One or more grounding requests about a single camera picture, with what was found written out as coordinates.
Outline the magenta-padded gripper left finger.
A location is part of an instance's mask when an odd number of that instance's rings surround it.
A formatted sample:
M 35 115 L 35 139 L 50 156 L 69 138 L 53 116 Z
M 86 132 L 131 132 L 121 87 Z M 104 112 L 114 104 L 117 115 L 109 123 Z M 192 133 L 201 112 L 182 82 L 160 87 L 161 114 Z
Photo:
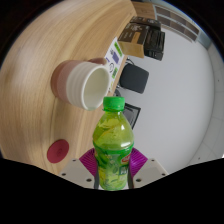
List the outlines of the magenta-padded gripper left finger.
M 59 176 L 78 186 L 98 189 L 99 175 L 95 150 L 90 149 L 79 159 L 70 160 L 59 173 Z

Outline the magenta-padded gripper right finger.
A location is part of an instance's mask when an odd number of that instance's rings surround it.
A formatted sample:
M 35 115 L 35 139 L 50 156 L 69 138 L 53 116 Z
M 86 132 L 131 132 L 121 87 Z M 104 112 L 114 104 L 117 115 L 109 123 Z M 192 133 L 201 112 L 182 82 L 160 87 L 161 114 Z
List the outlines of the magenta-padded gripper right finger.
M 144 187 L 168 175 L 168 172 L 155 159 L 148 159 L 139 150 L 133 148 L 129 160 L 128 187 Z

